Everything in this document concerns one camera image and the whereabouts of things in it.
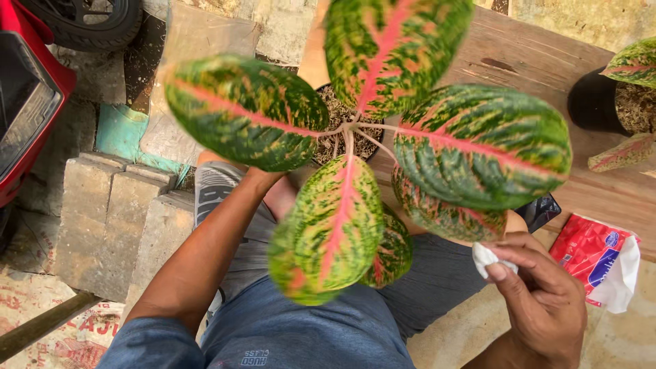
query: turquoise painted surface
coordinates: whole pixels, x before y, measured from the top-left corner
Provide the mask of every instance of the turquoise painted surface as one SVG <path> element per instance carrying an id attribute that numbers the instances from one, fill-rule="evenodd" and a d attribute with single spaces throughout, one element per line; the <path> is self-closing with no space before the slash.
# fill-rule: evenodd
<path id="1" fill-rule="evenodd" d="M 176 173 L 179 185 L 189 172 L 189 165 L 141 151 L 139 140 L 146 132 L 147 126 L 146 114 L 135 112 L 125 105 L 101 104 L 96 150 Z"/>

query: tire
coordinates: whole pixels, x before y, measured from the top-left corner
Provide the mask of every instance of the tire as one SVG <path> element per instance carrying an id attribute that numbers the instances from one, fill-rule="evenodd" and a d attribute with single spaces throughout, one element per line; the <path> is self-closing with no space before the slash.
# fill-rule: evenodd
<path id="1" fill-rule="evenodd" d="M 52 30 L 54 43 L 78 51 L 103 53 L 124 49 L 141 27 L 140 0 L 114 0 L 112 13 L 98 24 L 75 23 L 47 8 L 43 0 L 20 2 Z"/>

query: motorcycle wheel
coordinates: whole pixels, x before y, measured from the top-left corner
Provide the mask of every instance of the motorcycle wheel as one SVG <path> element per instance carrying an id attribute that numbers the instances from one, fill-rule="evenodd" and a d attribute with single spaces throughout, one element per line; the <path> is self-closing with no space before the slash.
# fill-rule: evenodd
<path id="1" fill-rule="evenodd" d="M 20 0 L 52 30 L 54 42 L 101 53 L 125 48 L 141 27 L 139 0 Z"/>

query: red tissue packaging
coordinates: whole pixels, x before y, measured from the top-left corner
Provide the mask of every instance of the red tissue packaging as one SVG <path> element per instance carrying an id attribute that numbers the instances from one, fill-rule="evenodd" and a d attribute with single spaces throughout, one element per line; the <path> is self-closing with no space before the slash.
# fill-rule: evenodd
<path id="1" fill-rule="evenodd" d="M 627 238 L 632 236 L 640 243 L 633 232 L 574 214 L 549 254 L 569 274 L 583 282 L 585 295 L 588 296 L 604 281 Z M 586 301 L 595 306 L 602 305 L 589 297 Z"/>

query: red plastic part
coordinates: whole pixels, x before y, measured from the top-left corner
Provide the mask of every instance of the red plastic part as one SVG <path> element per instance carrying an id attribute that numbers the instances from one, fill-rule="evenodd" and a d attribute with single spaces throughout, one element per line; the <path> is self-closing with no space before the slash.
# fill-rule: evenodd
<path id="1" fill-rule="evenodd" d="M 23 38 L 62 93 L 62 103 L 52 119 L 25 151 L 25 154 L 16 162 L 16 165 L 1 179 L 0 207 L 7 205 L 18 194 L 18 189 L 30 173 L 30 169 L 50 135 L 53 121 L 75 88 L 75 72 L 59 64 L 57 59 L 50 53 L 44 42 L 52 41 L 50 39 L 52 32 L 50 30 L 44 32 L 43 28 L 47 28 L 46 25 L 22 5 L 13 0 L 0 0 L 0 30 L 14 31 Z"/>

